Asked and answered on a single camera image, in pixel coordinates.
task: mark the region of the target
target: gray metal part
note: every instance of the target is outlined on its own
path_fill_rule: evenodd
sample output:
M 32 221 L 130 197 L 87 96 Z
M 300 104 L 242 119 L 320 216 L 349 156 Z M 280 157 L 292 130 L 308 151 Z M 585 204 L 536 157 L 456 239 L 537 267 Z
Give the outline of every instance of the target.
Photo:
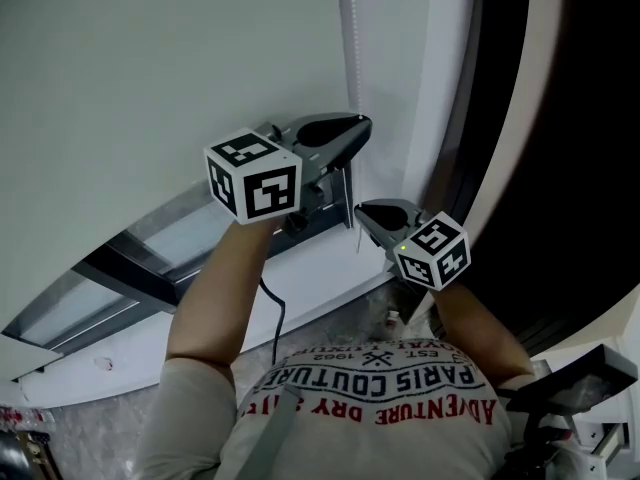
M 274 126 L 275 125 L 270 121 L 265 121 L 260 126 L 255 128 L 255 132 L 259 133 L 260 135 L 264 135 L 267 139 L 278 144 L 280 143 L 280 139 L 276 137 Z
M 335 140 L 318 148 L 310 148 L 296 143 L 300 129 L 316 121 L 354 117 L 356 115 L 357 114 L 352 112 L 314 114 L 296 119 L 283 130 L 281 145 L 302 158 L 302 185 L 309 183 L 315 184 L 320 181 L 320 179 L 327 174 L 327 166 L 337 158 L 356 137 L 361 133 L 365 133 L 366 129 L 371 126 L 371 122 L 369 120 L 363 120 L 361 124 L 354 126 Z
M 422 210 L 422 208 L 419 208 L 406 199 L 373 199 L 371 201 L 365 201 L 362 204 L 371 206 L 397 206 L 406 212 L 407 225 L 398 231 L 389 231 L 383 228 L 375 220 L 366 215 L 360 208 L 360 205 L 356 206 L 354 212 L 365 231 L 384 248 L 386 258 L 394 263 L 396 259 L 393 254 L 393 248 L 433 217 L 430 213 Z
M 313 190 L 311 185 L 303 185 L 300 189 L 300 211 L 309 215 L 313 211 L 325 206 L 324 191 L 318 188 Z

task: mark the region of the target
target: white wall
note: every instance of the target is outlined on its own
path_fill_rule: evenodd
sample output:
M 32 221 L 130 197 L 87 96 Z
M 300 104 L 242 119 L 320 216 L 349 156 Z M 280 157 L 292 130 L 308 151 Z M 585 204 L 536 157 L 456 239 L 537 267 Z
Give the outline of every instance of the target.
M 341 0 L 355 109 L 350 0 Z M 418 202 L 449 121 L 473 0 L 356 0 L 362 110 L 373 133 L 355 162 L 354 199 Z
M 551 347 L 547 352 L 554 352 L 569 347 L 602 339 L 603 336 L 628 336 L 632 341 L 640 340 L 640 321 L 634 311 L 640 299 L 640 285 L 636 286 L 609 311 L 600 315 L 586 327 L 583 327 L 567 339 Z M 640 349 L 634 361 L 640 364 Z
M 60 354 L 56 352 L 0 334 L 0 381 L 16 379 L 59 357 Z
M 23 407 L 27 405 L 18 383 L 0 380 L 0 405 L 7 407 Z
M 629 318 L 624 333 L 622 334 L 621 348 L 625 357 L 633 361 L 640 369 L 640 285 L 632 290 L 632 298 L 625 297 L 625 305 L 628 307 L 635 297 L 633 311 Z M 631 391 L 631 413 L 635 423 L 631 432 L 633 432 L 632 443 L 634 444 L 634 460 L 635 473 L 640 474 L 640 385 L 638 382 L 633 384 L 629 390 Z
M 347 108 L 338 0 L 0 0 L 0 65 L 0 329 L 216 137 Z

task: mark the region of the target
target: black and white marker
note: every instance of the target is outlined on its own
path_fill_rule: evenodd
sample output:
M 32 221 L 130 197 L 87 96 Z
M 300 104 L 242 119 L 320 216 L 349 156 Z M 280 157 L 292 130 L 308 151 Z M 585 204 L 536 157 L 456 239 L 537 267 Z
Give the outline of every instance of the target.
M 433 217 L 403 199 L 376 199 L 354 213 L 407 281 L 441 290 L 471 264 L 467 232 L 444 212 Z
M 300 208 L 302 159 L 243 128 L 204 150 L 211 194 L 240 224 Z

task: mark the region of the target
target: forearm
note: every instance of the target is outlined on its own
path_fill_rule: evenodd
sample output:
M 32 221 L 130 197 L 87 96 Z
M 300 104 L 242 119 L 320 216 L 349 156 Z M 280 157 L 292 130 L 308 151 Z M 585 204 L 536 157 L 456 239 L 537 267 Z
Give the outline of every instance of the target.
M 492 385 L 533 374 L 522 345 L 467 288 L 454 283 L 432 293 L 447 341 L 467 354 Z
M 178 307 L 167 358 L 189 357 L 228 366 L 238 357 L 279 222 L 229 226 Z

